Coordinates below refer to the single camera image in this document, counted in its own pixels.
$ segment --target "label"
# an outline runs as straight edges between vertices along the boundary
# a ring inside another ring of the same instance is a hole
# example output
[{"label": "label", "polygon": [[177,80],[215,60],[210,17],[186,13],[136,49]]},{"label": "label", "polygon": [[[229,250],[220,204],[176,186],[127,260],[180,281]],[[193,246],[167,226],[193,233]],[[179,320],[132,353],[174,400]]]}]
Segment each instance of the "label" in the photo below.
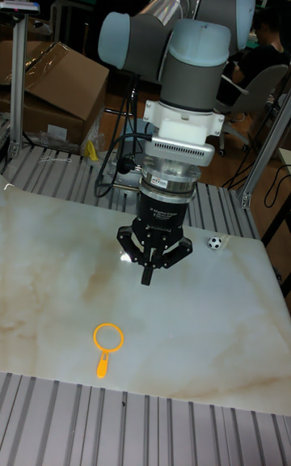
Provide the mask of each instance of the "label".
[{"label": "label", "polygon": [[176,212],[172,213],[172,212],[169,212],[169,211],[166,211],[166,210],[155,209],[154,207],[150,207],[150,213],[157,220],[163,220],[164,222],[168,221],[168,220],[171,220],[172,218],[177,216]]},{"label": "label", "polygon": [[50,133],[57,139],[61,139],[61,141],[66,141],[67,132],[68,130],[66,128],[62,128],[60,126],[48,125],[48,133]]},{"label": "label", "polygon": [[162,178],[158,178],[158,176],[152,176],[150,183],[152,185],[157,185],[159,188],[166,189],[168,181],[163,180]]}]

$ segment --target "small soccer ball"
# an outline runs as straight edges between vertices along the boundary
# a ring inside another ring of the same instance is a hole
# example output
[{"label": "small soccer ball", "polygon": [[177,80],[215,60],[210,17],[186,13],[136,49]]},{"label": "small soccer ball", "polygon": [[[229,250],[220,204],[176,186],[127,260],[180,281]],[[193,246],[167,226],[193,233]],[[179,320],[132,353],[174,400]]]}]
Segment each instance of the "small soccer ball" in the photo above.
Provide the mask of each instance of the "small soccer ball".
[{"label": "small soccer ball", "polygon": [[222,241],[220,238],[218,238],[217,236],[214,236],[213,238],[210,238],[209,239],[209,246],[210,248],[212,248],[213,250],[217,250],[218,248],[221,247],[221,244],[222,244]]}]

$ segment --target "marble board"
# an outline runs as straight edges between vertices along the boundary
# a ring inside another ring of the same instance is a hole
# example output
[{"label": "marble board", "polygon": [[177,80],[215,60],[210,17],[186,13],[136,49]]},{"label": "marble board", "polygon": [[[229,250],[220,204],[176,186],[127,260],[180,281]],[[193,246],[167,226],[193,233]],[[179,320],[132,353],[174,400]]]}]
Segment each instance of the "marble board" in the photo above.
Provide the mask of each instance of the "marble board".
[{"label": "marble board", "polygon": [[[132,219],[0,177],[0,370],[291,416],[291,324],[264,246],[221,235],[213,251],[185,227],[193,254],[142,286],[116,240]],[[124,344],[99,379],[104,322]]]}]

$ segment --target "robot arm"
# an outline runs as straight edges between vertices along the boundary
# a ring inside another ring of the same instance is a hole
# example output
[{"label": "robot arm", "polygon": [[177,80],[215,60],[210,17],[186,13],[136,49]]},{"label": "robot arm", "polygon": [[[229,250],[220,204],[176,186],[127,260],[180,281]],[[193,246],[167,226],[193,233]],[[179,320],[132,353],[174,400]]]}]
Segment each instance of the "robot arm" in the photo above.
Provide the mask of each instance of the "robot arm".
[{"label": "robot arm", "polygon": [[206,138],[221,132],[224,117],[213,111],[221,73],[230,52],[246,46],[254,10],[255,0],[152,0],[133,18],[111,13],[104,20],[100,58],[162,85],[160,100],[145,104],[144,121],[155,129],[145,145],[137,217],[117,236],[145,268],[145,285],[154,269],[192,252],[184,216],[198,165],[208,166],[214,154]]}]

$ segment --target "yellow magnifying glass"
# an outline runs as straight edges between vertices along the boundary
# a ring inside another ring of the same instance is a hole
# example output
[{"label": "yellow magnifying glass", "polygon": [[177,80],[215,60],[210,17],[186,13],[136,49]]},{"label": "yellow magnifying glass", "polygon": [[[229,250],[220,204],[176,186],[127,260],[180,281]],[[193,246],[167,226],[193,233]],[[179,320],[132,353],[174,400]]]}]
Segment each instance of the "yellow magnifying glass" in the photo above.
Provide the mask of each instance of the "yellow magnifying glass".
[{"label": "yellow magnifying glass", "polygon": [[[105,328],[106,326],[108,326],[109,328],[114,328],[120,334],[120,344],[114,349],[105,349],[97,341],[97,336],[96,336],[97,332],[101,328]],[[120,347],[124,343],[124,336],[123,336],[121,329],[117,328],[117,326],[115,326],[114,324],[110,324],[110,322],[105,322],[104,324],[100,324],[99,326],[97,326],[97,328],[95,329],[93,333],[93,340],[94,340],[95,345],[97,345],[97,347],[102,351],[102,356],[99,361],[96,374],[98,378],[104,378],[104,376],[107,373],[107,368],[108,368],[108,355],[109,353],[114,353],[115,351],[118,351],[120,349]]]}]

